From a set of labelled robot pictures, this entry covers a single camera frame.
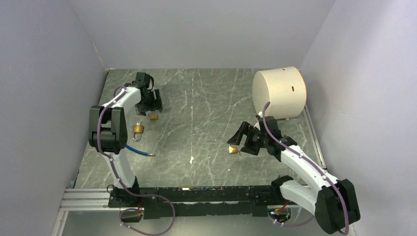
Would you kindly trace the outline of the brass padlock with key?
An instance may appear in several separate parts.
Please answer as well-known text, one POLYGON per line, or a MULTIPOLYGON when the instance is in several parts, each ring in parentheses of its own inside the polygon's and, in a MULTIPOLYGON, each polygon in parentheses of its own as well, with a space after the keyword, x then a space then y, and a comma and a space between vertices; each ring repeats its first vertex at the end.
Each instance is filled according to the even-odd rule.
POLYGON ((143 132, 144 132, 144 126, 142 125, 142 123, 141 123, 141 122, 137 122, 137 123, 133 126, 133 129, 132 129, 132 133, 133 133, 133 135, 132 135, 132 139, 133 139, 135 142, 140 141, 140 140, 141 140, 141 138, 142 138, 143 132))

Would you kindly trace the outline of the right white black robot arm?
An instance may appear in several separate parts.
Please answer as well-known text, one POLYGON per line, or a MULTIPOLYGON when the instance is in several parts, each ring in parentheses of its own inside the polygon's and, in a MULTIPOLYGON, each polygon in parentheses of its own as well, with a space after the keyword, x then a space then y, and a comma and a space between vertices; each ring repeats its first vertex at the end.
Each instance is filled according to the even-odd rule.
POLYGON ((271 183, 270 197, 276 204, 290 201, 313 215, 321 229, 333 234, 347 234, 349 226, 360 220, 360 210, 355 187, 348 179, 340 180, 316 164, 297 142, 282 135, 277 121, 272 116, 257 116, 258 123, 242 122, 237 132, 227 141, 239 146, 244 153, 258 155, 264 148, 268 154, 292 169, 305 186, 290 176, 279 177, 271 183))

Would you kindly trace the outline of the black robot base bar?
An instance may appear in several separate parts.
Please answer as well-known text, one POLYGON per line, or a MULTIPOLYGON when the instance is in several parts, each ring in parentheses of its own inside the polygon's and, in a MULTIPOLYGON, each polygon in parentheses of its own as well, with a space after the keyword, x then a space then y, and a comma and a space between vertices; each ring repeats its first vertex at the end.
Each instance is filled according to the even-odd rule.
POLYGON ((145 219, 162 217, 249 214, 264 217, 294 203, 280 198, 270 185, 218 187, 140 187, 135 196, 125 190, 109 191, 109 208, 136 208, 145 219))

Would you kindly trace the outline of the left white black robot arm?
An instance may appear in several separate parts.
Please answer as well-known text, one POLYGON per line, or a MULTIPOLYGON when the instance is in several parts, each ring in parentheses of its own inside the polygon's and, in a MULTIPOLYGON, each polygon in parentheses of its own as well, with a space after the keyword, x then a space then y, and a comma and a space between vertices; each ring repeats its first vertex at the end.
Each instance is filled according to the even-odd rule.
POLYGON ((138 115, 162 111, 154 78, 138 72, 135 80, 117 87, 110 101, 102 106, 92 106, 89 111, 89 145, 106 160, 113 176, 113 192, 129 207, 136 206, 141 193, 136 176, 127 160, 128 130, 125 114, 132 108, 138 115))

